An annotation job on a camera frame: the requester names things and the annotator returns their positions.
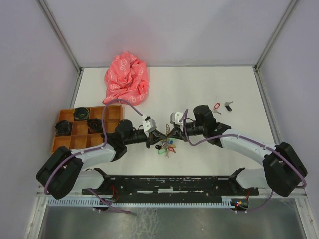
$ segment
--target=robotic arm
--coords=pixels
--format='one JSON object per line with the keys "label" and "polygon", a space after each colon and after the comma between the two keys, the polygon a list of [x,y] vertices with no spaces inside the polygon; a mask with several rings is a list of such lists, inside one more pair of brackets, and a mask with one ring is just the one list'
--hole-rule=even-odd
{"label": "robotic arm", "polygon": [[[142,116],[143,129],[135,129],[129,120],[122,120],[114,133],[106,134],[106,144],[80,150],[58,148],[39,170],[36,178],[43,186],[48,184],[47,189],[55,199],[61,199],[71,191],[97,189],[107,182],[108,176],[97,168],[81,171],[82,168],[120,159],[127,152],[126,145],[144,142],[150,148],[150,145],[167,138],[188,141],[192,146],[207,141],[256,161],[263,169],[241,168],[237,174],[237,182],[245,189],[270,187],[277,194],[287,197],[307,175],[307,170],[289,144],[265,144],[246,138],[230,126],[217,122],[212,111],[205,105],[197,106],[194,115],[196,120],[187,123],[187,111],[185,114],[172,113],[173,130],[167,136],[156,130],[155,122],[150,117]],[[205,140],[192,144],[188,137],[193,135],[203,135]]]}

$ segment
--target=white table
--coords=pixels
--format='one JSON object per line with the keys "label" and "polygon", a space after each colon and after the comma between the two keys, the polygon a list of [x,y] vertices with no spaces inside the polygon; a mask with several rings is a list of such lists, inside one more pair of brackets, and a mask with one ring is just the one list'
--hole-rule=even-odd
{"label": "white table", "polygon": [[[74,107],[103,105],[106,70],[85,68]],[[148,72],[149,94],[137,108],[156,121],[157,130],[165,132],[172,112],[189,108],[188,116],[194,118],[194,107],[209,105],[212,109],[220,102],[222,115],[214,114],[219,122],[256,140],[273,143],[252,67],[149,67]],[[223,106],[229,101],[234,101],[232,112]],[[134,127],[141,125],[140,116],[130,106],[123,107],[124,118]],[[200,139],[203,137],[191,137],[192,142]],[[122,175],[230,175],[240,167],[261,167],[245,156],[209,143],[192,147],[175,140],[175,144],[177,153],[169,158],[158,155],[154,146],[128,145],[128,152],[120,160],[97,167],[107,174]]]}

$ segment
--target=white wall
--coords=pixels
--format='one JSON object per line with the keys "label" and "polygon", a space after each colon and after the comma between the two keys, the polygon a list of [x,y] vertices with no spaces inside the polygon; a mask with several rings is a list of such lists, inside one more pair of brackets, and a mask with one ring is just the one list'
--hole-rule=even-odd
{"label": "white wall", "polygon": [[19,239],[76,71],[36,1],[2,1],[0,31],[0,237]]}
{"label": "white wall", "polygon": [[301,0],[271,50],[262,76],[284,140],[308,170],[306,188],[319,222],[319,1]]}
{"label": "white wall", "polygon": [[47,0],[82,67],[254,65],[290,0]]}

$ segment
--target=crumpled red bag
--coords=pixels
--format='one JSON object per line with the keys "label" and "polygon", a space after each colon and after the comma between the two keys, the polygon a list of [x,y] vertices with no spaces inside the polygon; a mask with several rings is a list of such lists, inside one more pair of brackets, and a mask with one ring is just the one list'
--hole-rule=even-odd
{"label": "crumpled red bag", "polygon": [[103,103],[114,98],[138,105],[147,95],[149,77],[146,64],[128,51],[116,55],[104,76],[106,97]]}

